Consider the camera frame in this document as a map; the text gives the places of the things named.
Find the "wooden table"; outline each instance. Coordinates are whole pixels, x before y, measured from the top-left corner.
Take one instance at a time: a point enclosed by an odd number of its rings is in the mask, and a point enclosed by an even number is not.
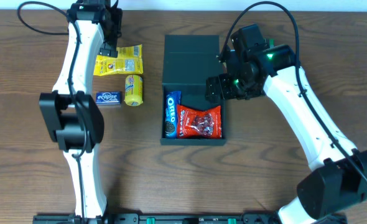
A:
[[[166,34],[216,34],[222,45],[238,12],[124,11],[119,46],[143,44],[144,104],[102,109],[103,188],[112,212],[241,213],[277,210],[310,171],[287,121],[266,98],[228,102],[224,147],[160,146]],[[52,11],[25,11],[41,29],[65,31]],[[302,65],[320,101],[360,150],[367,149],[367,13],[295,12]],[[294,48],[282,12],[251,12],[264,36]],[[39,95],[59,76],[66,36],[25,28],[0,11],[0,223],[31,223],[36,213],[73,213],[74,190],[62,152],[48,135]],[[188,58],[188,66],[195,63]],[[93,91],[124,91],[124,75],[94,77]],[[346,210],[367,223],[367,202]]]

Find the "red candy package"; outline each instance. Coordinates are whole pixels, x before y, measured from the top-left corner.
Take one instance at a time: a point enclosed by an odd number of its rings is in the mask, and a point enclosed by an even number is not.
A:
[[[222,138],[221,106],[207,111],[197,111],[178,105],[178,138],[203,136]]]

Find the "white background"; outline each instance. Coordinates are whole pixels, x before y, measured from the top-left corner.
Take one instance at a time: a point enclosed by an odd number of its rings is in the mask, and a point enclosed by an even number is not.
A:
[[[39,0],[68,9],[73,0]],[[260,0],[119,0],[123,10],[242,11]],[[16,9],[24,0],[0,0],[0,9]],[[291,11],[367,12],[367,0],[275,0]],[[254,10],[278,10],[274,6],[257,6]]]

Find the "open box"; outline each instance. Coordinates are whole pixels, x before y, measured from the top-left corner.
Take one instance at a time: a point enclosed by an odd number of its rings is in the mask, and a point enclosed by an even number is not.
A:
[[[205,99],[206,79],[223,73],[216,56],[219,54],[217,35],[166,35],[163,68],[163,120],[160,143],[178,146],[222,146],[226,142],[225,102],[210,103]],[[221,105],[221,139],[196,137],[165,138],[165,97],[171,91],[181,91],[181,105],[205,111]]]

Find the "yellow chip bag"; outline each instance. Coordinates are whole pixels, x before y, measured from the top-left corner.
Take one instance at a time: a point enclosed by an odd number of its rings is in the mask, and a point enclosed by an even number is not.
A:
[[[96,56],[94,75],[143,74],[142,44],[117,47],[118,57]]]

